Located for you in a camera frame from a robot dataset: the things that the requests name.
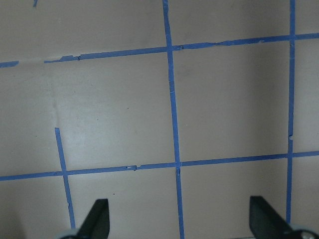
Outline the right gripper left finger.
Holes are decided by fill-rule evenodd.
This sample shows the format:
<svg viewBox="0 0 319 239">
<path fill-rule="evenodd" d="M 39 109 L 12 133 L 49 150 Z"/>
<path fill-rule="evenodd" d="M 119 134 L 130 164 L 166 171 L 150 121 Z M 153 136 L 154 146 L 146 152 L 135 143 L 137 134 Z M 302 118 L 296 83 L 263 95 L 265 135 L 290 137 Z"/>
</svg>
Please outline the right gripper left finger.
<svg viewBox="0 0 319 239">
<path fill-rule="evenodd" d="M 107 239 L 110 233 L 110 214 L 108 199 L 97 199 L 82 226 L 76 239 Z"/>
</svg>

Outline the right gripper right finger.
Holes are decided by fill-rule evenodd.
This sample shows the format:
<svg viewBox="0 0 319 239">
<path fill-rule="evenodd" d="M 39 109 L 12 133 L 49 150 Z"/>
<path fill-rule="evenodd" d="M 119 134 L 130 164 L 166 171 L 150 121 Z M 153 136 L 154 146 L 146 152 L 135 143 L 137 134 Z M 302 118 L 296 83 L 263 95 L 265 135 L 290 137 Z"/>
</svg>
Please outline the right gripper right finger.
<svg viewBox="0 0 319 239">
<path fill-rule="evenodd" d="M 262 196 L 251 196 L 249 228 L 256 239 L 298 239 L 299 232 L 271 207 Z"/>
</svg>

